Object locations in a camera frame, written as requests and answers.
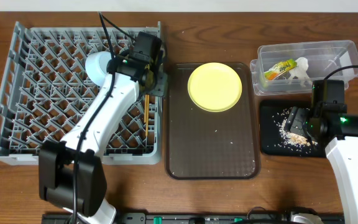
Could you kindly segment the light blue saucer plate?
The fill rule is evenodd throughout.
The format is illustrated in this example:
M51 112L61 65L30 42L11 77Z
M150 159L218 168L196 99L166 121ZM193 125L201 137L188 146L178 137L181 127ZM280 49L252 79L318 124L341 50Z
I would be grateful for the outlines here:
M85 62L85 70L89 79L97 86L102 86L107 72L108 62L111 60L109 52L96 52L89 55Z

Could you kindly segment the wooden chopstick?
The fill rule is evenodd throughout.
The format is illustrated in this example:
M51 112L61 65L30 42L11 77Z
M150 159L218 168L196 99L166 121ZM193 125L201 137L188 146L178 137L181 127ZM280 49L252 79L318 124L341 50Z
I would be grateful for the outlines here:
M144 122L147 123L149 112L149 95L145 95L144 100Z
M149 134L149 112L148 112L148 120L147 120L147 123L145 124L145 137L147 139L147 136Z

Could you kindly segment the yellow round plate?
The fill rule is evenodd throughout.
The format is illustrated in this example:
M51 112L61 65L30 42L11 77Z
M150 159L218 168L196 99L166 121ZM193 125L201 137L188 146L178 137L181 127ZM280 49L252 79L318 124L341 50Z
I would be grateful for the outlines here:
M192 102L218 113L232 108L241 98L242 82L237 72L217 62L204 63L192 71L187 84Z

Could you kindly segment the yellow green snack wrapper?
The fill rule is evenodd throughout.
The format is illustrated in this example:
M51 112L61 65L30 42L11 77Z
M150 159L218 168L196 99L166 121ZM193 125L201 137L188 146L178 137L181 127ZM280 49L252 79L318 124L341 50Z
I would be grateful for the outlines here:
M293 59L276 63L268 71L264 72L264 77L267 80L276 80L283 74L289 72L297 66L297 63Z

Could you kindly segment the pile of rice scraps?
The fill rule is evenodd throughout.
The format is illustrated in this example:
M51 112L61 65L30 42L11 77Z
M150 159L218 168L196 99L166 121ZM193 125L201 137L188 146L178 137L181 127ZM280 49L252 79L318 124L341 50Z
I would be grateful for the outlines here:
M307 138L285 130L285 125L288 124L287 119L290 112L291 109L286 108L272 116L273 125L278 128L278 143L275 143L275 145L286 148L295 147L297 151L306 146L310 147L311 143Z

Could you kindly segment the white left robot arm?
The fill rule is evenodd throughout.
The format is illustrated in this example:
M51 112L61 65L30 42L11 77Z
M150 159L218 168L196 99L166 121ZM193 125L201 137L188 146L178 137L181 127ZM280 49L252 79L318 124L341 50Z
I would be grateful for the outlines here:
M162 96L158 86L165 51L125 50L91 54L85 69L99 92L83 117L59 142L39 152L39 194L70 211L68 223L113 223L116 209L105 199L103 155L127 110L141 94Z

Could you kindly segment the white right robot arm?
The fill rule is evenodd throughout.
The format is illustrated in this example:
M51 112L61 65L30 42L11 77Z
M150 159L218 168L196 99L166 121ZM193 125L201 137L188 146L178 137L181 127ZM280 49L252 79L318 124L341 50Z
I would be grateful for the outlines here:
M333 168L346 223L358 223L358 115L294 106L285 130L317 144Z

